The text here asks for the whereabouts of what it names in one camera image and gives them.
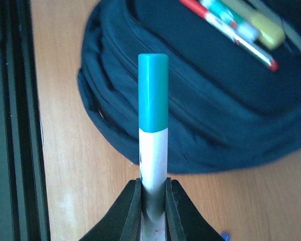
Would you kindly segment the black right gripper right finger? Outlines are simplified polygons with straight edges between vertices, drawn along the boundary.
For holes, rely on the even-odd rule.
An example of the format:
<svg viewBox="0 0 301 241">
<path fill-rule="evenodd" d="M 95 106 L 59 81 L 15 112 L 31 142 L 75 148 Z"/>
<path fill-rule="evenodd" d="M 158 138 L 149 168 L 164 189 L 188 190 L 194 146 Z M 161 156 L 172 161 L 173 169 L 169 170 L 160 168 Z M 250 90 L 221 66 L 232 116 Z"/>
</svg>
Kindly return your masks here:
<svg viewBox="0 0 301 241">
<path fill-rule="evenodd" d="M 223 240 L 202 217 L 177 180 L 168 178 L 165 188 L 167 240 Z"/>
</svg>

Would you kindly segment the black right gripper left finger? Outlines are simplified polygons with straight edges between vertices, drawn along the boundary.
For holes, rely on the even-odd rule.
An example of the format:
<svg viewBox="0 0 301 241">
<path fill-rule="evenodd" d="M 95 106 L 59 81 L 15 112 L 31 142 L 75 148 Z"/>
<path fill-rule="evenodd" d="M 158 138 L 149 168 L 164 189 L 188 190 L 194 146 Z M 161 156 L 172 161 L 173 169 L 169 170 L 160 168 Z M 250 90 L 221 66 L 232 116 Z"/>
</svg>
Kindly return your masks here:
<svg viewBox="0 0 301 241">
<path fill-rule="evenodd" d="M 80 240 L 140 240 L 141 181 L 130 180 L 105 216 Z"/>
</svg>

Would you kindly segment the navy blue student backpack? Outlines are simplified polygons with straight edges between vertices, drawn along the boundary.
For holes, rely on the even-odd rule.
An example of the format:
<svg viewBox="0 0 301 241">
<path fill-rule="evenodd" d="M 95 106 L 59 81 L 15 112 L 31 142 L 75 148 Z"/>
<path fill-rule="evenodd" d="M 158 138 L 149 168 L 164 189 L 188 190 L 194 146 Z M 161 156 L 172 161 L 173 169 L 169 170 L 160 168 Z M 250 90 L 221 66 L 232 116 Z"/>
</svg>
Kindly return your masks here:
<svg viewBox="0 0 301 241">
<path fill-rule="evenodd" d="M 84 33 L 79 92 L 98 130 L 133 163 L 140 53 L 169 57 L 169 172 L 242 169 L 301 148 L 293 43 L 272 51 L 272 72 L 179 1 L 101 1 Z"/>
</svg>

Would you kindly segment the green capped marker pen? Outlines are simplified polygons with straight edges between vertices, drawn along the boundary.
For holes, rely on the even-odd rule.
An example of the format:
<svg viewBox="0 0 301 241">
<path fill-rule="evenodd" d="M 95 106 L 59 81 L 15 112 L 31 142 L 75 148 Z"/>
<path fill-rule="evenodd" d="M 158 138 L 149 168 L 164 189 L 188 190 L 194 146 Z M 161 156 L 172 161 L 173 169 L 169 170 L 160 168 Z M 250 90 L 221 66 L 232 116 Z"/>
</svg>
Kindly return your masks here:
<svg viewBox="0 0 301 241">
<path fill-rule="evenodd" d="M 138 128 L 141 240 L 166 240 L 165 182 L 168 171 L 168 82 L 166 54 L 138 56 Z"/>
</svg>

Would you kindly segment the yellow highlighter pen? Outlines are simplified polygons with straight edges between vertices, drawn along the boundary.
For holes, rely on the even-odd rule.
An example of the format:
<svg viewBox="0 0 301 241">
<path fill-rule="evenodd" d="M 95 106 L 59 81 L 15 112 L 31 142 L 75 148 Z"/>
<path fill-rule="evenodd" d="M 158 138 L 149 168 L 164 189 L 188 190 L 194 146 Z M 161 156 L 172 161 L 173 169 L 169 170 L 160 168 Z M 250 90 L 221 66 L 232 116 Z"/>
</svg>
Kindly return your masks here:
<svg viewBox="0 0 301 241">
<path fill-rule="evenodd" d="M 283 28 L 245 1 L 229 0 L 223 3 L 260 31 L 258 40 L 267 49 L 274 50 L 285 41 Z"/>
</svg>

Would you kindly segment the red capped marker pen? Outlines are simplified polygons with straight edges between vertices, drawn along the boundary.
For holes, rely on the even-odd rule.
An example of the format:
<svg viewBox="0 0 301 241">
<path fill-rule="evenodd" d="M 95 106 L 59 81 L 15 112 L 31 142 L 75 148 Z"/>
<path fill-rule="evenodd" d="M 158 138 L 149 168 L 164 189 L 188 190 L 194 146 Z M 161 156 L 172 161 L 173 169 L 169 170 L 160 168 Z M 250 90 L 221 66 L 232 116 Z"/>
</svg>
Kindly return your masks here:
<svg viewBox="0 0 301 241">
<path fill-rule="evenodd" d="M 254 56 L 257 60 L 267 66 L 271 71 L 275 72 L 278 69 L 277 61 L 270 54 L 256 45 L 255 42 L 250 42 L 241 37 L 229 25 L 212 14 L 207 8 L 202 6 L 199 1 L 181 1 L 181 3 L 193 13 L 208 22 L 224 36 L 229 38 L 232 42 L 234 42 L 234 44 L 242 47 L 244 50 Z"/>
</svg>

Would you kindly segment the green label glue stick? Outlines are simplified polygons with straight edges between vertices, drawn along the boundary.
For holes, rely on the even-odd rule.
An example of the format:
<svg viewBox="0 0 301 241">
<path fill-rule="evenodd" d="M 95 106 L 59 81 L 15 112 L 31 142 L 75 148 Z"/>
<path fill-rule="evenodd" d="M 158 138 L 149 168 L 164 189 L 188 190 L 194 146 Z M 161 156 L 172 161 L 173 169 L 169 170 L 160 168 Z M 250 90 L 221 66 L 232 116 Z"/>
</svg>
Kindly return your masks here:
<svg viewBox="0 0 301 241">
<path fill-rule="evenodd" d="M 245 21 L 222 1 L 201 0 L 199 3 L 246 40 L 254 42 L 260 36 L 260 31 L 256 27 Z"/>
</svg>

